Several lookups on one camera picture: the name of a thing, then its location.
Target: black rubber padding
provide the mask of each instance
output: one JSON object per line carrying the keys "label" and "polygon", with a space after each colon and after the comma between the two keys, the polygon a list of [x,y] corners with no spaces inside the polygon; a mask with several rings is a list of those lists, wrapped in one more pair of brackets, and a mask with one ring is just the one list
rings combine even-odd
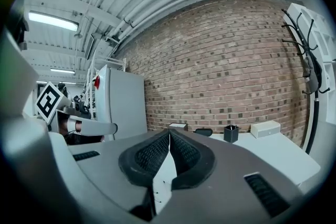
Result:
{"label": "black rubber padding", "polygon": [[89,151],[89,152],[85,152],[85,153],[75,154],[75,155],[73,155],[73,158],[77,162],[77,161],[81,161],[83,159],[96,157],[98,155],[100,155],[100,154],[97,151]]}
{"label": "black rubber padding", "polygon": [[175,129],[166,129],[121,153],[119,167],[130,183],[152,187],[168,154],[169,140],[177,172],[172,190],[197,187],[211,175],[216,163],[210,148]]}
{"label": "black rubber padding", "polygon": [[289,204],[260,174],[245,176],[244,179],[272,218],[289,208]]}
{"label": "black rubber padding", "polygon": [[215,155],[210,148],[176,129],[171,129],[170,134],[170,152],[177,173],[172,190],[195,188],[212,174],[216,166]]}
{"label": "black rubber padding", "polygon": [[142,187],[152,187],[169,151],[169,130],[134,145],[119,156],[119,167],[129,182]]}

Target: vent grille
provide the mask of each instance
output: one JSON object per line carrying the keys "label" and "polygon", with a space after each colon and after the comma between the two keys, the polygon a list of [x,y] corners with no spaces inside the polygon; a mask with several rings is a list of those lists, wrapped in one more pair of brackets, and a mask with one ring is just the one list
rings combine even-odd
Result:
{"label": "vent grille", "polygon": [[289,208],[289,204],[260,174],[248,175],[244,179],[272,218]]}
{"label": "vent grille", "polygon": [[81,161],[83,159],[89,159],[92,157],[96,157],[100,155],[97,151],[89,151],[89,152],[85,152],[85,153],[80,153],[80,154],[75,154],[73,155],[73,158],[75,159],[75,161]]}

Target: brick wall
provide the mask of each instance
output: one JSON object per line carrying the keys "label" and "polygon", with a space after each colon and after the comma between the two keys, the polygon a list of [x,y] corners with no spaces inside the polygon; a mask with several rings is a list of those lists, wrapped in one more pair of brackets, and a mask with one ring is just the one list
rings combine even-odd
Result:
{"label": "brick wall", "polygon": [[275,120],[298,145],[309,101],[302,64],[284,24],[284,0],[208,0],[160,20],[123,48],[129,72],[145,77],[149,130],[227,124],[248,132]]}

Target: metal rack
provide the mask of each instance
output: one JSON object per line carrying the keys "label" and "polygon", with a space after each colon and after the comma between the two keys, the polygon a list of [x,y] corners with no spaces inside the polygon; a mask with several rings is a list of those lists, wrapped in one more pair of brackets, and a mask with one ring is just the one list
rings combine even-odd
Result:
{"label": "metal rack", "polygon": [[104,65],[108,65],[108,67],[110,68],[122,70],[123,72],[125,72],[126,71],[126,58],[123,58],[122,60],[116,60],[114,58],[98,55],[97,50],[94,52],[91,64],[87,72],[86,83],[84,85],[84,95],[83,95],[85,104],[89,108],[91,119],[96,119],[95,117],[95,112],[96,112],[95,95],[94,95],[94,91],[92,91],[92,87],[97,78],[99,70]]}

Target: white wall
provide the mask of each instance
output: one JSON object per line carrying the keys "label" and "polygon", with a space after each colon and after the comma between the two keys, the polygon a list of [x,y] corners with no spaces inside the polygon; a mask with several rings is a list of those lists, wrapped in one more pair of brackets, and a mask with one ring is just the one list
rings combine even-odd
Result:
{"label": "white wall", "polygon": [[71,98],[74,98],[76,95],[78,97],[82,94],[83,95],[83,86],[70,86],[66,85],[68,92],[71,94]]}
{"label": "white wall", "polygon": [[23,108],[23,112],[26,113],[30,117],[35,115],[33,95],[34,95],[34,93],[31,92],[30,95],[28,96],[25,107]]}

